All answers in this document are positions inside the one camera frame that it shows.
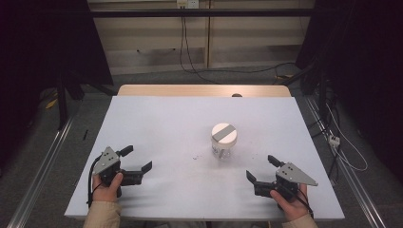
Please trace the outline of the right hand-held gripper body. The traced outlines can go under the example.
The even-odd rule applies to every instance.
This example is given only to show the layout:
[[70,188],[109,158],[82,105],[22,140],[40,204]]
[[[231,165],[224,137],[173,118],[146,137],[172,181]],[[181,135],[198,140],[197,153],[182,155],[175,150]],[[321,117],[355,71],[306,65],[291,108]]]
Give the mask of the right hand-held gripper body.
[[286,200],[291,200],[297,195],[299,185],[318,186],[316,180],[311,178],[291,162],[275,161],[273,163],[278,168],[274,189],[277,190]]

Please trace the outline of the clear jar with white lid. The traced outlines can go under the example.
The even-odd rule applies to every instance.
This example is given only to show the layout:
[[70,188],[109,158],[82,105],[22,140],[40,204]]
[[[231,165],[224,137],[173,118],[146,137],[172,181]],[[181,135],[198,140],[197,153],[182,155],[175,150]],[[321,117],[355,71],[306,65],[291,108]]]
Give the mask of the clear jar with white lid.
[[224,159],[230,156],[231,148],[237,143],[238,131],[230,123],[217,123],[211,131],[213,154]]

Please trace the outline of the black metal stand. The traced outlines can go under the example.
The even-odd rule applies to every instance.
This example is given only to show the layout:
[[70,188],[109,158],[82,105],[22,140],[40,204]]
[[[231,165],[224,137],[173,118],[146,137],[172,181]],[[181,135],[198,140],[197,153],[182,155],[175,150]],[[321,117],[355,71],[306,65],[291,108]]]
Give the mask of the black metal stand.
[[319,60],[314,60],[307,67],[295,74],[284,82],[281,86],[289,86],[299,81],[300,89],[304,95],[313,95],[318,89],[318,115],[320,119],[326,122],[326,74]]
[[82,100],[85,97],[85,92],[82,85],[90,85],[91,87],[101,91],[107,96],[115,96],[118,94],[116,90],[107,88],[105,85],[96,83],[93,79],[88,78],[76,71],[62,71],[57,76],[57,100],[59,102],[59,130],[62,130],[67,125],[67,95],[70,95],[73,100]]

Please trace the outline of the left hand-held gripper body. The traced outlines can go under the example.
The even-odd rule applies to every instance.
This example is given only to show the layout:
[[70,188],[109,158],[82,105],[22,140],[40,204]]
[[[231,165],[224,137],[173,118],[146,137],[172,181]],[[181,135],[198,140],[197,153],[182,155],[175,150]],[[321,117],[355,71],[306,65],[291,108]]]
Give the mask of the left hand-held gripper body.
[[104,186],[109,186],[114,177],[121,173],[116,165],[120,165],[120,157],[116,152],[107,147],[106,150],[94,161],[92,178],[99,175]]

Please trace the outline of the white table cover board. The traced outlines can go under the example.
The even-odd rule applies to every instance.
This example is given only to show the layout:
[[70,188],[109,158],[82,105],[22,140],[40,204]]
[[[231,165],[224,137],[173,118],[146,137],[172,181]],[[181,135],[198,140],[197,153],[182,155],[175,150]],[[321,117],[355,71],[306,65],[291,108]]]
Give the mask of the white table cover board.
[[[232,124],[237,143],[228,158],[213,154],[214,125]],[[279,220],[272,200],[256,196],[246,171],[273,181],[269,155],[292,162],[317,181],[308,199],[317,220],[343,219],[336,194],[297,102],[282,98],[139,97],[112,99],[90,153],[132,145],[126,170],[152,162],[140,185],[126,186],[122,215],[156,220]]]

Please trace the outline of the person's left hand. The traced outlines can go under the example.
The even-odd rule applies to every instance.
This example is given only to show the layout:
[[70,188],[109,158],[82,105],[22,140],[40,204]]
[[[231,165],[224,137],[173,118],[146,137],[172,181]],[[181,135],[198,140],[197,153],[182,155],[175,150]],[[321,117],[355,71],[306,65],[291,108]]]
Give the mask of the person's left hand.
[[93,180],[92,200],[93,201],[117,201],[117,190],[123,180],[123,174],[118,173],[109,186],[104,186],[99,175],[95,175]]

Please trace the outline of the black curtain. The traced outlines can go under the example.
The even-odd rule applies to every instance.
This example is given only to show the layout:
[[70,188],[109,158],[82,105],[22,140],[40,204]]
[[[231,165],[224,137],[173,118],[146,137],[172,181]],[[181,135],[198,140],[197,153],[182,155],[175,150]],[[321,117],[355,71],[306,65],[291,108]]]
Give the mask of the black curtain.
[[324,71],[381,162],[403,184],[403,0],[315,0],[296,65],[335,39]]
[[0,0],[0,167],[17,153],[40,93],[111,85],[88,0]]

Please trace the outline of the person's right hand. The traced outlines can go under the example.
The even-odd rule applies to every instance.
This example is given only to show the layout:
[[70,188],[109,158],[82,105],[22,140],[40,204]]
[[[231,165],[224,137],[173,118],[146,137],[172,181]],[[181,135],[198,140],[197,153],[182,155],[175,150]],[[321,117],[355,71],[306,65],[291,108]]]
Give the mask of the person's right hand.
[[298,219],[304,215],[310,215],[309,209],[307,208],[308,198],[306,184],[301,183],[299,185],[299,190],[295,199],[287,200],[276,190],[272,190],[270,195],[282,208],[287,221]]

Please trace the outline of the aluminium floor rail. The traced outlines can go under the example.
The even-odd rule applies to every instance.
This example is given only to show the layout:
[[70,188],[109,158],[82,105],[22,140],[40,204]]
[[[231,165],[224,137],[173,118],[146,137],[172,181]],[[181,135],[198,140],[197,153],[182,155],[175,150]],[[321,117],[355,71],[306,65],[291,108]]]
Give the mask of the aluminium floor rail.
[[59,152],[63,146],[64,141],[71,129],[74,117],[67,119],[64,126],[57,131],[57,134],[41,163],[39,170],[29,185],[29,189],[20,200],[7,228],[25,228],[29,215],[39,198],[39,195],[47,181],[48,175],[59,155]]
[[374,201],[371,199],[368,191],[364,188],[364,185],[358,178],[356,174],[357,169],[353,168],[340,147],[336,148],[334,145],[329,143],[328,137],[332,133],[332,130],[326,127],[325,123],[319,117],[318,105],[315,99],[305,97],[304,100],[316,120],[316,125],[321,130],[323,139],[330,146],[330,151],[334,157],[334,162],[337,164],[339,171],[343,173],[346,181],[352,189],[367,221],[369,221],[372,228],[387,228],[387,225],[376,208]]

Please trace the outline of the black horizontal bar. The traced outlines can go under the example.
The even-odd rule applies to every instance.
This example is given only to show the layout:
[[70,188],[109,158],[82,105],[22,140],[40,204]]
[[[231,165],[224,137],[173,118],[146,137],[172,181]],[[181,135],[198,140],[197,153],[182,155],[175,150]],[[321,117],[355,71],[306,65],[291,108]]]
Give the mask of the black horizontal bar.
[[314,9],[127,9],[93,10],[92,17],[299,17],[317,14]]

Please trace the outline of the white wall outlet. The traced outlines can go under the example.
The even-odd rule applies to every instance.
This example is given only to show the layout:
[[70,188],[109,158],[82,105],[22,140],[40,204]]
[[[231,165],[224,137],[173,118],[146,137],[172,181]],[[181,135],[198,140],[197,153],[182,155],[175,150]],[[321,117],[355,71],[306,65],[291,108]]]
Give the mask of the white wall outlet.
[[198,9],[199,7],[199,0],[177,0],[178,9]]

